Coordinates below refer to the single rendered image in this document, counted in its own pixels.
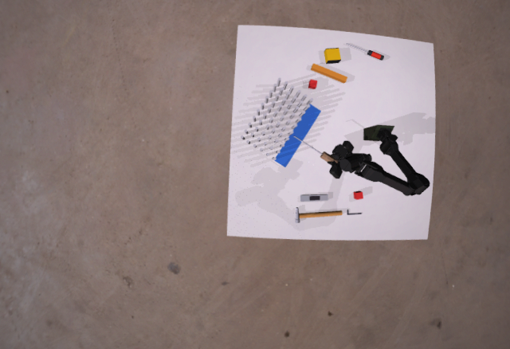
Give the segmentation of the blue taped strip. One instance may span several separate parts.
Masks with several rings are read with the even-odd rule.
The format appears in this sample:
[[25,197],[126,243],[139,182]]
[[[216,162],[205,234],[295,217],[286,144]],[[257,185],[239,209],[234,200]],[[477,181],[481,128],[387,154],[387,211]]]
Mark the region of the blue taped strip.
[[[280,153],[276,157],[276,162],[278,162],[283,167],[287,167],[289,161],[300,146],[300,140],[304,139],[312,125],[315,123],[316,118],[320,112],[321,110],[310,105],[310,108],[301,117],[301,121],[294,128],[294,133],[289,136],[289,140],[286,141],[284,147],[281,148]],[[299,139],[294,136],[298,137]]]

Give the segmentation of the orange rectangular bar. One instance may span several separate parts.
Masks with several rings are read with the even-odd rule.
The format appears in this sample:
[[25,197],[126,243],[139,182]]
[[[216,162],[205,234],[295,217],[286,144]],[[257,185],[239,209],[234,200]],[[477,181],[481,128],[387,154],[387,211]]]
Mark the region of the orange rectangular bar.
[[326,69],[324,67],[321,67],[321,66],[318,66],[318,65],[315,65],[315,64],[312,65],[311,70],[316,72],[316,73],[319,73],[321,75],[330,77],[330,78],[332,78],[334,80],[340,81],[341,83],[345,83],[347,81],[347,77],[346,76],[338,74],[336,72],[333,72],[333,71],[331,71],[329,69]]

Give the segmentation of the red-handled metal hook tool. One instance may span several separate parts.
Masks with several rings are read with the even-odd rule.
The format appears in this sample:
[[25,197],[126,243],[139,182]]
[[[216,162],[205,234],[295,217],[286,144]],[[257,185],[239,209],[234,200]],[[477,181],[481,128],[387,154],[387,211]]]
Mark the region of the red-handled metal hook tool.
[[[348,44],[348,43],[347,43],[347,45],[350,45],[350,44]],[[350,45],[350,46],[353,46],[353,45]],[[357,49],[361,49],[361,48],[356,47],[356,46],[353,46],[353,47],[355,47],[355,48],[357,48]],[[372,57],[375,57],[375,58],[377,58],[377,59],[379,59],[379,60],[381,60],[381,61],[382,61],[382,60],[383,60],[383,58],[384,58],[384,56],[383,56],[382,54],[379,54],[379,53],[373,52],[373,51],[371,51],[371,50],[369,50],[369,52],[368,52],[368,51],[366,51],[366,50],[364,50],[364,49],[361,49],[361,50],[363,50],[363,51],[367,52],[367,55],[372,56]]]

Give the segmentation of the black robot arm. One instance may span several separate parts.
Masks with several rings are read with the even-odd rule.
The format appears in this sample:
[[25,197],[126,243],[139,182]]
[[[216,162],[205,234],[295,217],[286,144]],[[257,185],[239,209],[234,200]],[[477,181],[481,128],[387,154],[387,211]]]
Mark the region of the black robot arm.
[[382,151],[384,155],[389,155],[394,160],[398,168],[407,177],[407,181],[403,181],[385,172],[382,166],[371,162],[371,154],[354,153],[352,156],[347,157],[351,151],[347,151],[342,144],[335,146],[332,151],[333,157],[340,162],[342,171],[349,171],[350,173],[355,171],[354,173],[356,175],[373,182],[382,182],[387,186],[393,187],[397,191],[400,190],[405,196],[421,194],[425,189],[430,187],[430,181],[424,175],[417,173],[402,153],[398,151],[398,143],[396,143],[398,137],[390,133],[391,129],[381,128],[376,136],[376,138],[379,138],[382,142],[379,146],[380,151]]

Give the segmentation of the wooden-handled metal hook tool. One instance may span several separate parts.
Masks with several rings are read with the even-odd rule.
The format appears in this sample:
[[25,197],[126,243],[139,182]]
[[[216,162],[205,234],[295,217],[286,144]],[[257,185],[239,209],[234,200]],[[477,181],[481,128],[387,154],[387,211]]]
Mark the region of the wooden-handled metal hook tool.
[[[302,143],[305,143],[304,141],[300,140]],[[305,143],[306,144],[306,143]],[[306,144],[308,145],[308,144]],[[308,145],[309,147],[311,147],[310,145]],[[315,151],[317,151],[315,148],[311,147],[312,149],[314,149]],[[319,152],[319,151],[317,151]],[[334,162],[335,158],[331,155],[329,155],[327,152],[323,151],[323,153],[319,152],[321,154],[320,158],[322,158],[324,161],[326,162]],[[338,163],[338,160],[335,160],[336,163]]]

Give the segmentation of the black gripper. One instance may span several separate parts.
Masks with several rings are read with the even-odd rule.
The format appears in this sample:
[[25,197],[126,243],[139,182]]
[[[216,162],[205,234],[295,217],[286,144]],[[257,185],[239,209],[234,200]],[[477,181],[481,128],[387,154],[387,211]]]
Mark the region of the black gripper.
[[[349,141],[343,141],[343,146],[346,147],[347,151],[351,151],[351,153],[349,155],[347,155],[347,157],[350,157],[352,156],[352,150],[353,150],[353,146],[352,144],[349,142]],[[332,165],[331,167],[331,170],[329,171],[329,173],[331,175],[334,176],[334,178],[340,178],[341,174],[343,173],[342,172],[342,169],[340,168],[340,162],[338,161],[338,163],[335,162],[327,162],[328,164]]]

